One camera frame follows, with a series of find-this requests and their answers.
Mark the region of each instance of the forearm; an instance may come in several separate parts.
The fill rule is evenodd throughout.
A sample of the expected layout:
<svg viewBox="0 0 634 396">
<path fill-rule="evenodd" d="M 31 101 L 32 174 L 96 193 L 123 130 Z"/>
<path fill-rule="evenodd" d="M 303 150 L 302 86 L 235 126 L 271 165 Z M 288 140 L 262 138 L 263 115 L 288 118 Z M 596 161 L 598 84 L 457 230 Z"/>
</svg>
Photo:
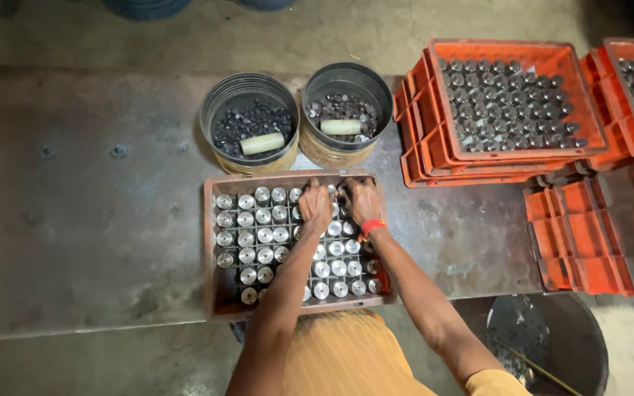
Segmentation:
<svg viewBox="0 0 634 396">
<path fill-rule="evenodd" d="M 302 237 L 270 284 L 246 333 L 227 395 L 279 395 L 285 356 L 302 307 L 319 232 L 306 225 Z"/>
<path fill-rule="evenodd" d="M 471 333 L 447 296 L 386 228 L 373 229 L 369 238 L 400 286 L 400 298 L 413 323 L 427 344 L 445 360 L 455 378 L 463 383 L 480 370 L 502 368 Z"/>
</svg>

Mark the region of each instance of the red wristband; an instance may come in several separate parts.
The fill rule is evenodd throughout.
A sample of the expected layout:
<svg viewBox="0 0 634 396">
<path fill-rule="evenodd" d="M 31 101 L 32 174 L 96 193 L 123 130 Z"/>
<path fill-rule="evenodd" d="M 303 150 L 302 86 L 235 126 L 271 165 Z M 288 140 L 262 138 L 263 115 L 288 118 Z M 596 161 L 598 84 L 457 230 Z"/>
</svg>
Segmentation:
<svg viewBox="0 0 634 396">
<path fill-rule="evenodd" d="M 385 221 L 383 219 L 371 219 L 364 221 L 361 225 L 361 233 L 364 234 L 364 238 L 368 238 L 368 233 L 378 227 L 385 227 Z"/>
</svg>

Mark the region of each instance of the yellow shirt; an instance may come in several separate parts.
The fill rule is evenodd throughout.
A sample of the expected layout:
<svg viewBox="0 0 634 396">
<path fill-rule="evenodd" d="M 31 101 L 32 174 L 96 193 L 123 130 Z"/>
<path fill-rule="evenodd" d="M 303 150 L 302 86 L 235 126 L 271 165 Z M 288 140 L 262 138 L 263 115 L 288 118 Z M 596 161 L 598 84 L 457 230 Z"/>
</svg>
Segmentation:
<svg viewBox="0 0 634 396">
<path fill-rule="evenodd" d="M 286 395 L 433 396 L 412 376 L 383 319 L 366 309 L 302 316 L 285 361 Z M 530 396 L 515 377 L 484 370 L 466 382 L 472 396 Z"/>
</svg>

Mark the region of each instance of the hand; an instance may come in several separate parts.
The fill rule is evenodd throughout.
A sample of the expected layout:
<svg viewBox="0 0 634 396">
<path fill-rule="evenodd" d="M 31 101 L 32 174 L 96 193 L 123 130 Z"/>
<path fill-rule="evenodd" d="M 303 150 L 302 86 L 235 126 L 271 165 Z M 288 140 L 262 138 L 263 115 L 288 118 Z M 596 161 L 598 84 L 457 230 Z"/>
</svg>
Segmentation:
<svg viewBox="0 0 634 396">
<path fill-rule="evenodd" d="M 305 220 L 304 229 L 322 233 L 332 221 L 335 193 L 329 194 L 327 186 L 320 185 L 317 177 L 312 177 L 298 201 L 300 215 Z"/>
<path fill-rule="evenodd" d="M 339 195 L 347 200 L 347 209 L 351 217 L 361 225 L 371 219 L 380 219 L 380 194 L 375 187 L 374 180 L 367 178 L 359 183 L 353 178 L 346 179 L 346 187 L 350 194 L 339 190 Z"/>
</svg>

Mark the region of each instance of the metal bucket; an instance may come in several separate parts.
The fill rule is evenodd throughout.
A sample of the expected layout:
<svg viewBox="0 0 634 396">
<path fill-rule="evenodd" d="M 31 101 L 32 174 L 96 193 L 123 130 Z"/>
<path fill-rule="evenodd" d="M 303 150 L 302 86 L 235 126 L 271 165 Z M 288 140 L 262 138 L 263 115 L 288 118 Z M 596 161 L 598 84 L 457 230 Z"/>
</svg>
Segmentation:
<svg viewBox="0 0 634 396">
<path fill-rule="evenodd" d="M 365 142 L 341 142 L 320 131 L 305 114 L 300 125 L 302 152 L 324 168 L 349 168 L 363 162 L 371 153 L 381 132 L 392 120 L 393 99 L 388 85 L 372 69 L 352 62 L 339 62 L 322 67 L 310 77 L 302 93 L 302 111 L 325 95 L 341 92 L 360 96 L 370 103 L 380 119 L 375 136 Z"/>
<path fill-rule="evenodd" d="M 212 142 L 211 135 L 212 126 L 218 121 L 216 117 L 226 109 L 252 102 L 256 98 L 279 104 L 290 112 L 290 141 L 277 153 L 261 159 L 237 158 L 218 150 Z M 212 147 L 214 155 L 226 173 L 252 175 L 260 172 L 286 171 L 297 157 L 300 112 L 295 97 L 272 77 L 260 73 L 239 73 L 217 82 L 202 99 L 198 122 L 202 135 Z"/>
</svg>

